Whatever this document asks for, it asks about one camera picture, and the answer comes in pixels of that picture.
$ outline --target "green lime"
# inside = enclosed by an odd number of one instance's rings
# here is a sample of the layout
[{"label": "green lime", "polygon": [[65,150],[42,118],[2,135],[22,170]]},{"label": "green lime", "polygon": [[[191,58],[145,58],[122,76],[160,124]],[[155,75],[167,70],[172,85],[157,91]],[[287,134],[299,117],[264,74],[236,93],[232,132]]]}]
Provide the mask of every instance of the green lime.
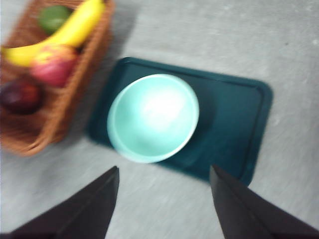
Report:
[{"label": "green lime", "polygon": [[47,34],[52,35],[65,23],[70,15],[71,10],[65,6],[49,6],[41,11],[38,24]]}]

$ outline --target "red apple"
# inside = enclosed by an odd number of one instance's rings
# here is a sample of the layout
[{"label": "red apple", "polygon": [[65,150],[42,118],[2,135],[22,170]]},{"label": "red apple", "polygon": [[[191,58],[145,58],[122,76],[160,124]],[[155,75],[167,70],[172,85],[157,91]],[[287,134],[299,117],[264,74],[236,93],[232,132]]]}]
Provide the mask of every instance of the red apple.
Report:
[{"label": "red apple", "polygon": [[14,114],[36,112],[43,103],[42,88],[28,80],[10,81],[1,86],[1,106]]},{"label": "red apple", "polygon": [[67,45],[47,45],[36,55],[31,75],[51,86],[64,87],[78,58],[77,51]]}]

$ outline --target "wicker basket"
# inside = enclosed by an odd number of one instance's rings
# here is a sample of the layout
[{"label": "wicker basket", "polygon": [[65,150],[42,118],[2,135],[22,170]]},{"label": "wicker basket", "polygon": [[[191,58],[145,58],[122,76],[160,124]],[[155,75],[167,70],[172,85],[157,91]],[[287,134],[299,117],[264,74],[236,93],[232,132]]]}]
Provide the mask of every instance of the wicker basket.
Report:
[{"label": "wicker basket", "polygon": [[[47,36],[38,27],[38,12],[46,6],[60,4],[76,8],[82,0],[33,0],[21,16],[6,47],[30,45]],[[111,17],[114,2],[107,0],[103,16],[89,36],[80,59],[67,85],[62,88],[44,86],[44,106],[28,116],[17,116],[1,109],[1,145],[22,156],[38,153],[49,143],[61,140],[68,129],[77,102],[100,64],[111,42]],[[1,58],[1,84],[28,77],[28,68],[14,66]]]}]

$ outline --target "floor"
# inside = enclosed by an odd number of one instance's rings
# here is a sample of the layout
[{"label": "floor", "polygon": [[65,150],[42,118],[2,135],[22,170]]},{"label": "floor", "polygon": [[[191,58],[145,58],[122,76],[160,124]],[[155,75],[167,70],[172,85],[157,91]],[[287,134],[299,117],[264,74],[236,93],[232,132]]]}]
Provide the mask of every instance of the floor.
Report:
[{"label": "floor", "polygon": [[[26,2],[1,0],[2,41]],[[84,135],[101,86],[125,56],[268,83],[274,102],[250,188],[319,228],[319,1],[116,3],[113,44],[67,138],[34,157],[1,149],[1,229],[26,223],[117,165],[121,182],[107,238],[223,238],[208,184],[132,163]]]}]

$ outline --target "yellow banana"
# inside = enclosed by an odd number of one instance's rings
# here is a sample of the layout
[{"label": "yellow banana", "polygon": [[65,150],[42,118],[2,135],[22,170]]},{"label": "yellow banana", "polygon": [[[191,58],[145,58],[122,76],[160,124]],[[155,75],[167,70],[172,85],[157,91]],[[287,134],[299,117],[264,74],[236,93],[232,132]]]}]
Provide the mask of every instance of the yellow banana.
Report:
[{"label": "yellow banana", "polygon": [[79,47],[98,23],[104,9],[104,0],[85,0],[60,29],[46,40],[29,46],[2,47],[1,53],[12,64],[29,67],[35,55],[47,44],[66,44]]}]

